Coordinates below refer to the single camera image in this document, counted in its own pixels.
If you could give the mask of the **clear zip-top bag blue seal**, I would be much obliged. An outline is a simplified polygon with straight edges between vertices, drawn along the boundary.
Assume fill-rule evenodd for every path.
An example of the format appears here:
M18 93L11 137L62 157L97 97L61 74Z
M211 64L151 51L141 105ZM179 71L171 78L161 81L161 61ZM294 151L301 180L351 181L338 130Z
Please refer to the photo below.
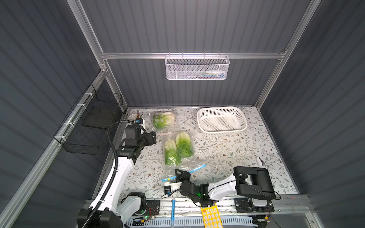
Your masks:
M179 132L180 131L163 135L163 137L162 137L162 151L163 151L163 154L164 154L164 143L165 143L165 141L167 141L168 139L175 141L176 135ZM193 138L192 138L191 134L189 132L187 132L187 133L190 136L191 143L192 143L192 149L193 149L194 154L191 157L188 157L188 158L182 158L181 157L182 163L179 164L178 166L167 166L167 165L165 165L165 156L164 156L164 159L163 159L164 171L163 171L162 182L167 182L167 181L170 181L170 180L174 179L176 177L175 176L175 169L185 170L185 171L188 171L190 173L193 173L193 172L196 172L196 171L206 167L206 164L204 163L204 161L202 161L201 159L199 159L197 157L198 153L194 149Z

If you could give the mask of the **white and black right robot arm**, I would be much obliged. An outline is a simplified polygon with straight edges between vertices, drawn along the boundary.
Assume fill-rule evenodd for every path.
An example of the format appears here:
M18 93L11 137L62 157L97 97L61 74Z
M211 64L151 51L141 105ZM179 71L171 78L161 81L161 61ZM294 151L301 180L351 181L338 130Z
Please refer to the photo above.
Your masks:
M238 195L245 200L244 203L237 203L238 212L270 212L274 211L271 201L281 199L277 198L279 194L274 191L269 171L262 167L237 166L228 178L201 185L194 184L191 173L187 171L176 169L175 174L175 183L164 184L165 195L179 192L194 204L199 203L201 208L213 206L225 197Z

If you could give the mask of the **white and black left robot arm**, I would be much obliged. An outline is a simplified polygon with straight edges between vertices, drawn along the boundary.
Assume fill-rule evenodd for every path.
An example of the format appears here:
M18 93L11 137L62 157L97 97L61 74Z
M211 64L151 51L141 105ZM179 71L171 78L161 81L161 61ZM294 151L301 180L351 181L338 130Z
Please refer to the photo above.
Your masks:
M146 146L156 144L156 133L148 133L144 128L144 119L122 120L110 125L112 128L126 123L126 137L119 148L113 145L114 164L106 182L89 208L81 209L77 216L79 228L125 228L126 222L138 211L146 208L146 197L142 192L129 194L122 203L119 197L129 173L134 168L141 151Z

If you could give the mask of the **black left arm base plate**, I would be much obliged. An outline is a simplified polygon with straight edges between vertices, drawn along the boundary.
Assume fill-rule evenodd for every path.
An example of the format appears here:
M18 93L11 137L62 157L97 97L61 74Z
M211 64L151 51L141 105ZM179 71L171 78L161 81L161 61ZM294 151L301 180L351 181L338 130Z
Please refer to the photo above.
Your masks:
M147 200L145 208L141 211L142 216L157 216L160 213L160 200Z

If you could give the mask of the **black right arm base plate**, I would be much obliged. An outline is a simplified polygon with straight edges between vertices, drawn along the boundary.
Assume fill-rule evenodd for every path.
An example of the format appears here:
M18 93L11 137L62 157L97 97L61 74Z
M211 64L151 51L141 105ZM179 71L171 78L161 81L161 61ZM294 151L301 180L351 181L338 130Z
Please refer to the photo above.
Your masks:
M234 205L237 213L252 212L274 212L271 200L261 200L252 198L234 198Z

